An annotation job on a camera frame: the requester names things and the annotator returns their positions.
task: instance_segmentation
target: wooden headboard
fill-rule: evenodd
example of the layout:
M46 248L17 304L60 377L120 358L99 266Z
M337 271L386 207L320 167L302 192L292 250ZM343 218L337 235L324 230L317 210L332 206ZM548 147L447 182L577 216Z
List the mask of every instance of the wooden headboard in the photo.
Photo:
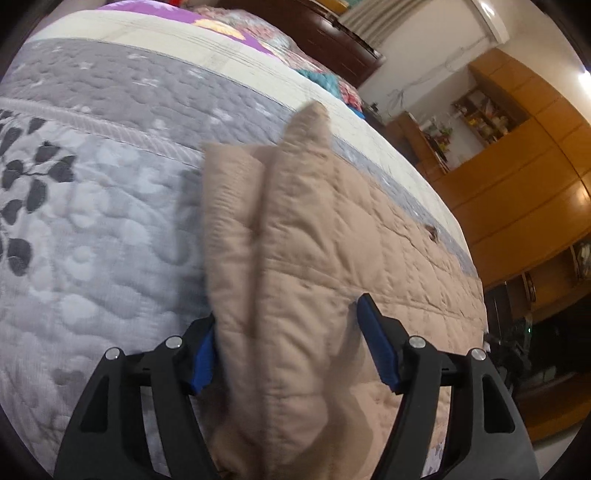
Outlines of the wooden headboard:
M385 60L339 24L334 13L311 0L220 0L216 6L246 10L268 21L354 87L361 86Z

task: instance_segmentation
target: beige quilted blanket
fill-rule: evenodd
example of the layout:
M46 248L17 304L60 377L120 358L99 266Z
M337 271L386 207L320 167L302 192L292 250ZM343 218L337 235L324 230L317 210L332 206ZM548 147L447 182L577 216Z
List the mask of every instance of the beige quilted blanket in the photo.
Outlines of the beige quilted blanket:
M207 286L228 389L208 442L236 478L371 477L400 398L356 324L362 293L441 350L482 345L480 281L332 153L329 124L316 102L276 147L206 151ZM434 444L448 408L442 390Z

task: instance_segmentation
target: silver bolt head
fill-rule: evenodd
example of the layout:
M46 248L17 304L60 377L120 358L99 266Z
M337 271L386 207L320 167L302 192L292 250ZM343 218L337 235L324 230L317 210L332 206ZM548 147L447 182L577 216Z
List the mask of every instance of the silver bolt head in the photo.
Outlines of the silver bolt head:
M121 354L121 350L119 350L117 347L111 347L109 348L106 352L105 352L105 358L107 360L117 360L119 358L119 355Z
M472 349L472 356L475 360L482 362L486 359L486 352L482 348L474 348Z
M427 342L423 337L419 337L418 335L412 336L408 339L408 343L413 348L425 348Z
M165 343L165 345L171 349L179 348L182 344L183 339L179 336L168 337Z

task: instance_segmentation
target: mattress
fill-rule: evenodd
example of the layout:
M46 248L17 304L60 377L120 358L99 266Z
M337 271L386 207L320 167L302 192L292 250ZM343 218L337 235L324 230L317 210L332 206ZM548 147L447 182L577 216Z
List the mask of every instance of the mattress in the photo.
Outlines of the mattress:
M209 314L202 145L273 144L311 100L329 110L334 151L476 276L458 222L410 163L272 56L108 10L69 15L23 46L0 84L0 405L49 472L105 350L150 350ZM153 421L147 430L165 471Z

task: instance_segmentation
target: curtain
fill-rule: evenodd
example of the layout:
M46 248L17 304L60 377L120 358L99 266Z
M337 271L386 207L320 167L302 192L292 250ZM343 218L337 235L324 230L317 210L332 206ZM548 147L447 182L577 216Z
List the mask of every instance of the curtain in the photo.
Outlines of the curtain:
M363 0L346 11L339 23L378 48L419 7L431 0Z

